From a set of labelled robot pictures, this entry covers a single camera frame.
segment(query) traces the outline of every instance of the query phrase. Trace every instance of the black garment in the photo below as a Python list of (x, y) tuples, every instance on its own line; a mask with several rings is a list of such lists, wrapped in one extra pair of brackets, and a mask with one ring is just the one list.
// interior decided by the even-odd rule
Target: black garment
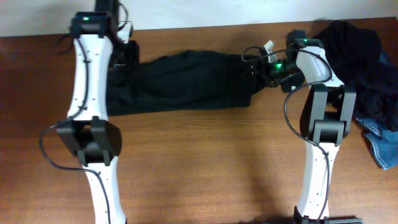
[(357, 90), (356, 116), (398, 131), (398, 70), (379, 61), (382, 45), (376, 32), (335, 21), (314, 39), (322, 41), (337, 77)]
[(240, 55), (188, 50), (109, 73), (108, 114), (247, 107), (264, 88)]

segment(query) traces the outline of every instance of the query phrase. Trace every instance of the dark clothes pile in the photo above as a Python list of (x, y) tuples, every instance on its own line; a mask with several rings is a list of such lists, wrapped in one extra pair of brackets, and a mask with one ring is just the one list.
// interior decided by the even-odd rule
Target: dark clothes pile
[(263, 88), (240, 55), (188, 50), (110, 72), (106, 107), (110, 116), (247, 107)]
[(376, 32), (335, 21), (314, 39), (322, 41), (337, 77), (355, 87), (356, 116), (398, 131), (398, 69), (380, 61), (382, 45)]
[(377, 34), (336, 21), (314, 39), (322, 41), (337, 77), (355, 87), (356, 121), (378, 165), (385, 170), (398, 165), (398, 69), (382, 52)]

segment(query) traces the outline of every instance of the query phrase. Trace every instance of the brown table surface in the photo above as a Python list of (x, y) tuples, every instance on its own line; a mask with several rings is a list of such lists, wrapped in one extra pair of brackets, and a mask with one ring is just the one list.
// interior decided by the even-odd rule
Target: brown table surface
[[(395, 18), (351, 22), (377, 30), (398, 65)], [(143, 62), (186, 49), (240, 54), (269, 39), (275, 49), (283, 49), (291, 30), (312, 35), (328, 23), (140, 30), (133, 39), (141, 45)], [(37, 144), (41, 129), (66, 116), (73, 92), (75, 57), (53, 53), (58, 38), (0, 39), (0, 223), (94, 223), (86, 175), (52, 168)], [(290, 101), (296, 127), (307, 93)], [(248, 108), (111, 117), (123, 132), (118, 181), (129, 223), (236, 223), (291, 216), (302, 188), (305, 150), (285, 124), (285, 96), (279, 88), (266, 88)], [(78, 165), (54, 133), (45, 145), (57, 162)], [(397, 223), (397, 178), (397, 168), (378, 168), (353, 124), (333, 168), (331, 216)]]

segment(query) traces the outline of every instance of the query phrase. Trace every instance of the denim fabric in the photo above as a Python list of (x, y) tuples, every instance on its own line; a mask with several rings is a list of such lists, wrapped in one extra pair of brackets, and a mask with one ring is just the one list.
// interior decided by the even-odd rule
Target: denim fabric
[(384, 170), (398, 165), (398, 131), (384, 129), (372, 119), (355, 118), (367, 131), (364, 137), (371, 143), (371, 152)]

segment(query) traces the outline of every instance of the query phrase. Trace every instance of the white backdrop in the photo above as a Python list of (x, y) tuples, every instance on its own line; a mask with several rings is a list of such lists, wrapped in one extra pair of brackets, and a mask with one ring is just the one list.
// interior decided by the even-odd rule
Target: white backdrop
[[(135, 29), (398, 16), (398, 0), (121, 0)], [(2, 0), (0, 36), (59, 34), (95, 0)]]

